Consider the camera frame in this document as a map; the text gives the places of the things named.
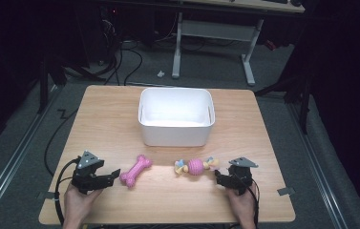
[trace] pink bone toy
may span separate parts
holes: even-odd
[[[122,182],[126,182],[126,186],[128,186],[128,188],[132,188],[135,186],[138,174],[143,169],[150,167],[152,164],[153,162],[146,158],[145,155],[139,155],[138,162],[132,167],[132,169],[130,169],[129,172],[121,173],[119,178]]]

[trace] hand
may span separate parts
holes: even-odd
[[[79,228],[83,220],[90,214],[94,201],[102,191],[102,189],[95,190],[89,195],[85,195],[70,183],[64,194],[63,229]]]
[[[250,186],[251,191],[256,194],[257,186],[253,182]],[[233,214],[243,229],[255,229],[255,199],[248,190],[243,195],[238,196],[239,191],[226,188],[226,193],[230,199],[230,206]]]

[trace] black cable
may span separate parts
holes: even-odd
[[[65,181],[65,180],[72,179],[72,178],[73,178],[73,177],[64,178],[64,179],[60,180],[60,183],[62,183],[62,182]]]
[[[58,125],[57,129],[53,132],[53,135],[52,137],[49,139],[48,141],[48,144],[46,146],[46,150],[45,150],[45,155],[44,155],[44,161],[45,161],[45,167],[46,167],[46,170],[49,172],[49,174],[53,177],[54,176],[54,173],[52,172],[52,170],[49,168],[49,165],[48,165],[48,160],[47,160],[47,156],[48,156],[48,151],[49,151],[49,148],[52,144],[52,141],[55,137],[55,135],[58,133],[58,131],[61,129],[61,127],[64,125],[64,123],[66,123],[70,117],[72,117],[76,112],[78,111],[78,109],[76,109],[75,111],[73,111],[69,116],[67,116],[62,123],[60,123],[60,125]]]
[[[67,163],[63,169],[61,169],[60,174],[58,175],[58,179],[57,182],[55,184],[55,189],[54,189],[54,206],[55,206],[55,211],[57,212],[57,216],[58,219],[60,220],[61,225],[63,225],[64,223],[64,217],[63,217],[63,212],[61,210],[61,205],[60,205],[60,193],[58,192],[58,188],[60,186],[61,183],[61,178],[63,177],[64,171],[66,171],[66,169],[73,163],[78,164],[80,160],[79,158],[73,159],[71,160],[69,163]]]
[[[157,44],[160,41],[164,41],[167,39],[171,39],[173,37],[176,37],[175,35],[171,35],[173,33],[174,28],[177,25],[177,20],[178,20],[179,14],[176,13],[176,16],[174,17],[174,22],[173,22],[173,26],[171,27],[171,30],[167,33],[167,35],[163,36],[161,39],[155,40],[154,43]]]
[[[112,43],[112,45],[108,45],[107,47],[107,58],[109,58],[109,56],[112,54],[112,56],[110,57],[110,62],[108,64],[108,66],[106,68],[104,68],[103,70],[96,72],[96,73],[89,73],[86,70],[79,68],[78,66],[72,65],[70,63],[70,65],[68,65],[68,67],[71,67],[75,72],[77,72],[77,74],[72,73],[67,71],[67,69],[64,69],[64,73],[68,74],[70,76],[73,77],[89,77],[90,79],[99,81],[102,80],[102,78],[97,78],[100,75],[103,75],[105,73],[110,72],[111,70],[113,70],[116,67],[116,57],[115,57],[115,51],[118,49],[117,44],[120,44],[119,40],[120,40],[120,36],[121,36],[121,32],[118,32],[117,34],[114,34],[112,37],[112,41],[110,43]]]
[[[159,40],[159,41],[156,41],[155,43],[153,43],[154,45],[157,45],[159,47],[162,47],[162,48],[171,48],[173,46],[176,46],[177,42],[175,40],[172,40],[173,38],[176,38],[176,36],[171,36],[171,37],[168,37],[164,40]]]
[[[141,57],[141,54],[139,54],[138,52],[133,51],[133,50],[125,50],[125,51],[133,52],[133,53],[137,54],[138,57],[140,57],[140,62],[138,63],[138,66],[133,71],[131,71],[128,75],[126,75],[125,80],[123,81],[123,86],[126,86],[126,82],[129,78],[129,76],[131,76],[138,68],[140,68],[141,63],[143,63],[143,57]]]
[[[197,47],[196,49],[193,49],[193,50],[191,50],[191,49],[186,49],[182,44],[181,44],[181,48],[183,49],[183,50],[185,50],[185,51],[190,51],[190,52],[195,52],[195,51],[198,51],[198,50],[200,50],[200,49],[202,49],[204,46],[205,46],[205,43],[206,43],[206,39],[205,38],[199,38],[200,40],[201,40],[201,44],[200,44],[200,46],[199,47]]]
[[[254,192],[248,187],[244,182],[242,182],[242,179],[235,174],[235,176],[240,180],[240,182],[244,185],[245,189],[248,190],[248,192],[251,194],[251,196],[254,198],[254,224],[256,225],[256,228],[258,228],[258,215],[259,215],[259,204],[260,204],[260,188],[258,187],[257,182],[252,178],[251,181],[255,183],[256,189],[257,189],[257,196],[254,194]],[[234,224],[229,227],[233,228],[235,226],[240,225],[239,223]]]
[[[231,41],[228,41],[226,44],[221,44],[219,42],[213,42],[212,40],[209,40],[209,39],[206,40],[206,44],[220,46],[220,47],[228,47],[228,46],[238,45],[240,43],[242,43],[242,41],[231,40]]]
[[[119,77],[118,77],[118,75],[117,75],[117,70],[120,68],[120,65],[122,64],[122,59],[123,59],[123,55],[122,55],[122,45],[120,45],[119,52],[120,52],[119,64],[117,65],[117,67],[115,67],[114,72],[111,73],[111,75],[105,80],[104,85],[107,85],[108,82],[109,82],[109,80],[111,80],[112,76],[114,76],[114,74],[116,74],[116,83],[117,83],[118,86],[120,86]]]
[[[53,55],[53,56],[51,56],[51,58],[60,66],[68,66],[69,68],[73,69],[77,73],[80,73],[82,76],[84,76],[86,78],[92,79],[93,81],[103,81],[103,79],[99,78],[97,75],[94,75],[94,74],[88,72],[87,70],[81,68],[81,66],[76,65],[75,63],[62,58],[61,56]]]

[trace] table leg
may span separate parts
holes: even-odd
[[[253,36],[250,41],[250,47],[248,48],[248,52],[247,52],[247,54],[242,55],[245,77],[247,79],[247,84],[249,86],[255,85],[254,75],[253,75],[253,72],[251,71],[251,66],[250,66],[250,58],[251,58],[251,54],[254,51],[254,47],[257,43],[258,36],[260,35],[260,31],[261,31],[261,27],[263,26],[263,22],[264,22],[264,19],[260,19],[258,21],[257,26],[254,29]]]
[[[182,34],[182,12],[179,12],[179,21],[177,24],[177,46],[176,52],[174,53],[174,63],[173,63],[173,78],[180,77],[180,39]]]

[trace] wire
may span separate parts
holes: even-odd
[[[227,47],[227,46],[232,46],[232,45],[237,45],[237,44],[242,43],[242,41],[231,40],[231,41],[228,41],[226,44],[221,44],[220,42],[214,42],[214,40],[218,40],[218,39],[208,39],[208,40],[206,40],[206,43],[209,45],[220,46],[220,47]]]
[[[138,66],[133,71],[131,71],[128,75],[126,75],[125,80],[123,81],[123,86],[126,86],[126,82],[127,82],[128,78],[129,78],[129,76],[131,76],[132,73],[134,73],[138,68],[140,68],[141,63],[143,63],[143,57],[141,57],[141,54],[139,54],[138,52],[133,51],[133,50],[125,50],[125,51],[133,52],[133,53],[137,54],[138,57],[140,57],[140,62],[138,63]]]
[[[176,41],[172,40],[173,38],[175,38],[176,36],[171,36],[168,37],[164,40],[160,40],[159,42],[154,43],[155,45],[162,47],[162,48],[171,48],[173,46],[175,46],[177,43]]]
[[[181,45],[181,48],[185,51],[190,51],[190,52],[194,52],[194,51],[198,51],[200,49],[202,49],[206,43],[206,39],[205,38],[201,38],[201,37],[194,37],[193,39],[188,39],[188,40],[201,40],[201,44],[199,47],[197,47],[196,49],[186,49],[183,45]]]
[[[53,132],[53,135],[52,137],[49,139],[48,141],[48,144],[46,146],[46,150],[45,150],[45,155],[44,155],[44,161],[45,161],[45,167],[46,167],[46,170],[49,172],[49,174],[53,177],[54,176],[54,173],[52,172],[52,170],[49,168],[49,165],[48,165],[48,160],[47,160],[47,157],[48,157],[48,151],[49,151],[49,148],[52,144],[52,141],[55,137],[55,135],[58,133],[58,131],[61,129],[61,127],[64,125],[64,123],[66,123],[76,112],[78,111],[78,109],[75,109],[75,111],[73,111],[69,116],[67,116],[63,122],[60,123],[60,125],[58,125],[57,129]]]
[[[173,35],[171,35],[173,33],[173,30],[174,28],[176,27],[177,25],[177,20],[178,20],[178,17],[179,17],[179,14],[176,13],[176,16],[174,18],[174,22],[173,22],[173,26],[171,27],[171,30],[167,33],[167,35],[159,40],[156,40],[155,42],[159,42],[159,41],[163,41],[163,40],[166,40],[166,39],[171,39],[172,37],[175,37]]]
[[[111,61],[110,61],[110,63],[108,64],[108,66],[106,68],[104,68],[103,70],[100,70],[99,72],[91,73],[91,75],[100,76],[100,75],[103,75],[105,73],[108,73],[115,67],[115,65],[116,65],[116,58],[115,58],[115,56],[112,56]],[[74,73],[74,72],[64,68],[64,73],[69,75],[69,76],[76,77],[76,78],[84,76],[82,73],[76,73],[76,72]]]
[[[108,82],[109,82],[109,80],[111,80],[112,76],[114,76],[114,74],[116,74],[116,82],[117,82],[117,85],[120,86],[119,77],[118,77],[118,75],[117,75],[117,70],[120,68],[120,65],[122,64],[122,58],[123,58],[123,55],[122,55],[122,45],[120,45],[119,52],[120,52],[119,64],[117,65],[117,67],[115,67],[114,72],[111,73],[111,75],[105,80],[104,85],[107,85]]]
[[[67,179],[72,179],[72,178],[73,178],[73,177],[64,178],[64,179],[60,180],[60,183],[63,182],[63,181],[65,181],[65,180],[67,180]]]
[[[254,202],[255,202],[255,211],[254,211],[254,224],[256,225],[256,228],[258,228],[258,215],[259,215],[259,204],[260,204],[260,188],[258,187],[257,182],[252,178],[251,181],[255,183],[256,188],[257,188],[257,196],[254,194],[254,192],[250,189],[250,187],[248,187],[246,184],[244,184],[243,180],[237,176],[237,174],[234,174],[236,176],[236,178],[239,179],[239,181],[244,185],[245,189],[248,190],[248,192],[251,194],[251,196],[254,198]]]
[[[63,169],[61,169],[60,174],[58,175],[58,179],[57,179],[57,183],[55,184],[55,189],[54,189],[54,206],[55,206],[55,211],[57,213],[58,219],[60,220],[61,225],[63,225],[64,223],[64,217],[63,217],[63,212],[61,211],[61,205],[60,205],[60,193],[58,192],[58,188],[60,186],[60,183],[62,182],[61,178],[63,177],[64,171],[66,171],[66,169],[73,163],[78,164],[79,162],[79,158],[73,159],[71,161],[69,161],[69,163],[67,163]]]

